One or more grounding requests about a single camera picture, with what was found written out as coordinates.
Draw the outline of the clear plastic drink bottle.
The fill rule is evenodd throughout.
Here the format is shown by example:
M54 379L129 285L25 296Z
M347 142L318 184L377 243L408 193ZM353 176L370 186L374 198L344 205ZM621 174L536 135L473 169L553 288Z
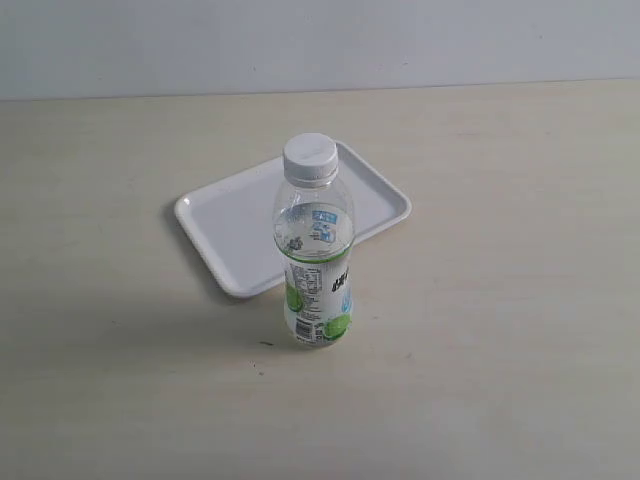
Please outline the clear plastic drink bottle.
M310 347L334 344L349 330L353 310L349 269L356 233L348 188L339 177L315 188L284 181L272 223L288 329Z

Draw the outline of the white rectangular plastic tray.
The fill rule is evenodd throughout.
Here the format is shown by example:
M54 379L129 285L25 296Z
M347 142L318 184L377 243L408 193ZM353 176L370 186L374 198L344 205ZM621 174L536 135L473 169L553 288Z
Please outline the white rectangular plastic tray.
M339 177L355 207L357 244L406 219L410 199L347 144L338 141ZM273 240L274 200L284 180L276 157L180 197L174 214L220 288L251 298L283 282Z

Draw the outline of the white bottle cap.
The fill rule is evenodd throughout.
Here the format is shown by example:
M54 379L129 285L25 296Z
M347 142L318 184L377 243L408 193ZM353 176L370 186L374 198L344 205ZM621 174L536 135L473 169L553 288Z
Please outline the white bottle cap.
M330 182L338 165L336 142L321 133L296 135L283 147L284 174L290 183L315 186Z

